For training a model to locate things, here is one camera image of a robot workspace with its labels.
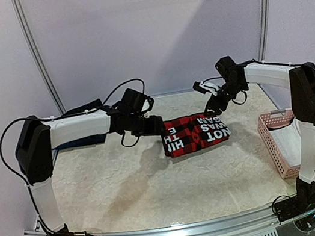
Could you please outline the red black plaid shirt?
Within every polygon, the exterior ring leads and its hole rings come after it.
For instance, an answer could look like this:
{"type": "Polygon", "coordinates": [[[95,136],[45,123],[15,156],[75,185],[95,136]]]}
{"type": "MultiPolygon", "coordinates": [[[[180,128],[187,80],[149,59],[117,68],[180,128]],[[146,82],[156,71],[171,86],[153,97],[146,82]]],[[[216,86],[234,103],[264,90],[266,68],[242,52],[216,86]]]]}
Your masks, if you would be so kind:
{"type": "Polygon", "coordinates": [[[231,131],[214,113],[197,113],[166,121],[162,144],[167,157],[177,158],[229,139],[231,131]]]}

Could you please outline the white cloth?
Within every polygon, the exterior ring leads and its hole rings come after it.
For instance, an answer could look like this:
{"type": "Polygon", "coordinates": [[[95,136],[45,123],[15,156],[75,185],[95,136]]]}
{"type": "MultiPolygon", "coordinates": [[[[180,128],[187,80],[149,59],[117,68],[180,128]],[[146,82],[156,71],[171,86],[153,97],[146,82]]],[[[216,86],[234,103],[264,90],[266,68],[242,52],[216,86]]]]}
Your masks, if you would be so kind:
{"type": "Polygon", "coordinates": [[[278,150],[289,167],[295,167],[301,164],[301,136],[292,123],[283,128],[269,131],[278,150]]]}

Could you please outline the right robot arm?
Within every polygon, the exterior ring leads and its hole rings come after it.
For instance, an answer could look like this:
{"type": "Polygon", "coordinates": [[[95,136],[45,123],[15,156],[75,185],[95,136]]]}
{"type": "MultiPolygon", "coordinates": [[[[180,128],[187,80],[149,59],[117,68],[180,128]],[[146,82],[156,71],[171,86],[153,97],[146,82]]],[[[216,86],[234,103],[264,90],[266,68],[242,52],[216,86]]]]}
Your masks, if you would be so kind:
{"type": "Polygon", "coordinates": [[[249,84],[269,84],[288,89],[291,108],[301,137],[301,165],[296,179],[293,208],[306,212],[315,202],[315,65],[262,63],[257,60],[236,64],[229,56],[215,64],[224,84],[211,92],[205,111],[222,114],[230,101],[249,84]]]}

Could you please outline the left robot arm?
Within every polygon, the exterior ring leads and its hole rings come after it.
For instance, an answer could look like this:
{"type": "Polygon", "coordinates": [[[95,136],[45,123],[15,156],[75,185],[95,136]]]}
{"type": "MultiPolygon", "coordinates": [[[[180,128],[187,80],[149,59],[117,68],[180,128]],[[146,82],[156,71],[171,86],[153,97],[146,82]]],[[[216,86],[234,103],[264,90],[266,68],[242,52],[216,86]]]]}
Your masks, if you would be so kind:
{"type": "Polygon", "coordinates": [[[28,180],[38,214],[52,236],[71,236],[64,227],[52,188],[53,151],[64,147],[92,146],[98,137],[127,132],[135,137],[161,135],[161,116],[150,116],[154,99],[128,88],[122,99],[105,105],[100,99],[48,119],[28,116],[24,119],[16,159],[28,180]]]}

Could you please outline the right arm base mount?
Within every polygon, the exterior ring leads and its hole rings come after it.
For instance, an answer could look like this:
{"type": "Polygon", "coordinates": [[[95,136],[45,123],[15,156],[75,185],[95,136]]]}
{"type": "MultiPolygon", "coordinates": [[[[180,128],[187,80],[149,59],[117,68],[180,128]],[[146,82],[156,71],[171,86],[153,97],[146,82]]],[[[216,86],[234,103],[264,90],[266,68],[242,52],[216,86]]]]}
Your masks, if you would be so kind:
{"type": "Polygon", "coordinates": [[[307,204],[302,204],[298,201],[297,196],[280,195],[272,202],[271,210],[282,223],[289,219],[303,218],[310,216],[315,219],[315,196],[308,201],[307,204]]]}

